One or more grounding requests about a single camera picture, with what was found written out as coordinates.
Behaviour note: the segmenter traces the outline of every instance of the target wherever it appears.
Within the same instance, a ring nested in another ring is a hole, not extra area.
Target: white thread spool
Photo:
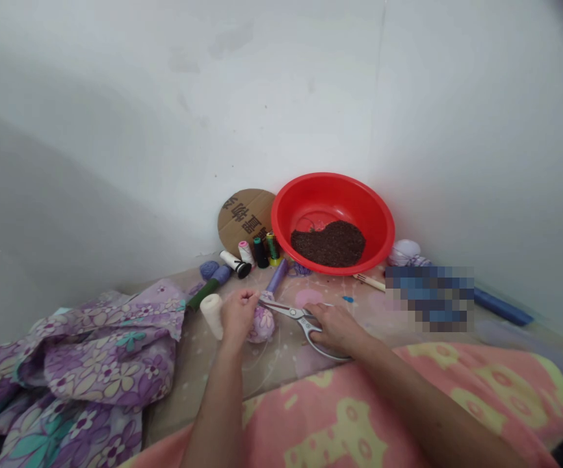
[[[241,253],[241,259],[245,263],[250,263],[252,267],[255,266],[254,255],[251,253],[251,247],[249,247],[249,242],[242,240],[238,243],[238,250]]]
[[[238,274],[238,279],[241,280],[251,271],[251,263],[244,262],[238,257],[234,257],[227,250],[223,250],[219,256],[228,264],[228,266]]]
[[[223,301],[218,294],[210,294],[203,298],[199,308],[202,311],[210,331],[219,341],[223,339],[223,323],[221,323],[221,307]]]

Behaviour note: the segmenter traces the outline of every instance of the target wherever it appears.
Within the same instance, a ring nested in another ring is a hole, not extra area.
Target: blue cylinder
[[[523,310],[518,309],[517,307],[514,307],[513,305],[508,304],[477,287],[475,287],[475,303],[518,326],[528,325],[534,320]]]

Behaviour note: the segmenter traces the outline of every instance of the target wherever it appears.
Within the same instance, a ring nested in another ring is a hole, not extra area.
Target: person's left hand
[[[260,292],[254,289],[241,289],[223,304],[221,322],[223,323],[223,341],[241,345],[254,323],[254,313]]]

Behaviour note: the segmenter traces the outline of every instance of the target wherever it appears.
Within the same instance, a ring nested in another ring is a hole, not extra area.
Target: scissors
[[[291,319],[294,319],[299,324],[299,326],[303,329],[303,332],[306,334],[306,338],[308,339],[309,343],[312,345],[312,348],[314,348],[316,351],[321,353],[326,358],[333,359],[334,361],[338,361],[338,362],[347,362],[351,360],[351,357],[349,356],[347,357],[333,356],[320,349],[312,341],[312,338],[310,338],[309,333],[322,332],[322,328],[312,325],[310,322],[308,322],[308,319],[314,319],[317,321],[317,318],[314,317],[311,313],[309,313],[305,309],[295,309],[293,307],[288,307],[287,305],[280,304],[279,302],[269,300],[264,296],[260,296],[258,303],[261,306],[273,312],[279,312],[281,314],[284,314],[286,317],[290,317]]]

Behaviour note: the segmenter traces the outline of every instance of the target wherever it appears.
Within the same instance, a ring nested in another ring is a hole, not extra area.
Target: table surface
[[[235,289],[248,287],[263,291],[274,271],[275,267],[272,266],[266,269],[255,268],[243,280],[232,275],[217,293],[225,299]],[[380,265],[366,275],[382,281],[383,271],[384,266]],[[197,268],[169,278],[185,292],[203,282]],[[152,283],[153,281],[122,290],[124,293],[133,294]],[[423,331],[422,324],[416,323],[413,312],[400,310],[402,307],[397,300],[397,290],[384,293],[352,277],[325,276],[315,272],[306,277],[287,276],[280,284],[275,297],[281,303],[296,307],[302,307],[307,302],[343,306],[371,335],[391,347],[427,341],[497,345],[484,343],[483,335],[479,334],[477,329],[481,324],[485,326],[491,322],[504,322],[496,315],[476,306],[475,312],[469,314],[466,332]],[[352,298],[353,302],[343,297]],[[244,345],[242,377],[245,399],[337,365],[308,345],[302,329],[293,320],[281,315],[275,315],[274,320],[276,330],[268,342]],[[177,347],[173,388],[166,398],[145,411],[144,447],[192,422],[203,397],[217,341],[199,312],[185,317],[182,330]],[[526,331],[540,343],[563,353],[563,336],[536,322],[528,325]],[[518,344],[503,347],[526,349]]]

